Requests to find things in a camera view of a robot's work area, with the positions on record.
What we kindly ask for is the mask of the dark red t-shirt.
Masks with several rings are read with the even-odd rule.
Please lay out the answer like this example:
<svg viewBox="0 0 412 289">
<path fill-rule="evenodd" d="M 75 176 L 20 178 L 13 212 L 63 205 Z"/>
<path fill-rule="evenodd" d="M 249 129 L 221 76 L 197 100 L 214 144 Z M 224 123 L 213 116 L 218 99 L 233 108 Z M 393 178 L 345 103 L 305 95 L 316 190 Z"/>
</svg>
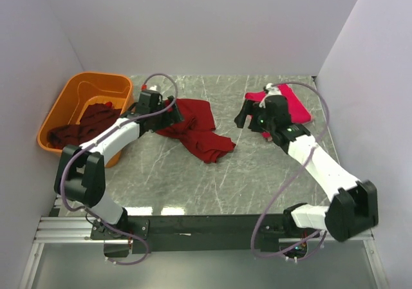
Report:
<svg viewBox="0 0 412 289">
<path fill-rule="evenodd" d="M 205 100 L 179 98 L 176 104 L 184 121 L 156 133 L 179 140 L 186 149 L 205 163 L 216 163 L 233 152 L 236 144 L 217 135 L 210 103 Z"/>
</svg>

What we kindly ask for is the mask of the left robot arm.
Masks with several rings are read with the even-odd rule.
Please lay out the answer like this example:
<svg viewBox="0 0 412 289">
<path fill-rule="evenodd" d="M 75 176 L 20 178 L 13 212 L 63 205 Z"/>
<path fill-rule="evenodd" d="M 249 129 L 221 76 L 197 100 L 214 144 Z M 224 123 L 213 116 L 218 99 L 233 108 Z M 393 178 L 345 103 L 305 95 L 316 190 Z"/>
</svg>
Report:
<svg viewBox="0 0 412 289">
<path fill-rule="evenodd" d="M 67 145 L 57 169 L 54 189 L 63 204 L 79 203 L 106 224 L 111 237 L 120 239 L 129 230 L 125 208 L 106 191 L 106 165 L 128 144 L 147 132 L 163 130 L 184 121 L 177 100 L 163 99 L 155 90 L 141 92 L 138 101 L 119 116 L 112 126 L 80 146 Z"/>
</svg>

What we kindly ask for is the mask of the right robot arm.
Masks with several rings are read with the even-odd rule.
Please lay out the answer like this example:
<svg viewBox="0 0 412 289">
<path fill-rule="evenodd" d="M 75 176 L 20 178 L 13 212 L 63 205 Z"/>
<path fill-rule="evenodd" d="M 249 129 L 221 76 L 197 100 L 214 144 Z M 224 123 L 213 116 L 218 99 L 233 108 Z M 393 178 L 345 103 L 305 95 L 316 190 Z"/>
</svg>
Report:
<svg viewBox="0 0 412 289">
<path fill-rule="evenodd" d="M 305 228 L 327 230 L 344 242 L 378 225 L 376 186 L 347 172 L 304 125 L 292 122 L 284 96 L 270 95 L 261 102 L 246 99 L 234 119 L 236 126 L 242 128 L 248 116 L 249 129 L 269 133 L 273 143 L 306 169 L 330 202 L 329 206 L 300 203 L 287 208 L 282 222 L 285 234 L 296 237 Z"/>
</svg>

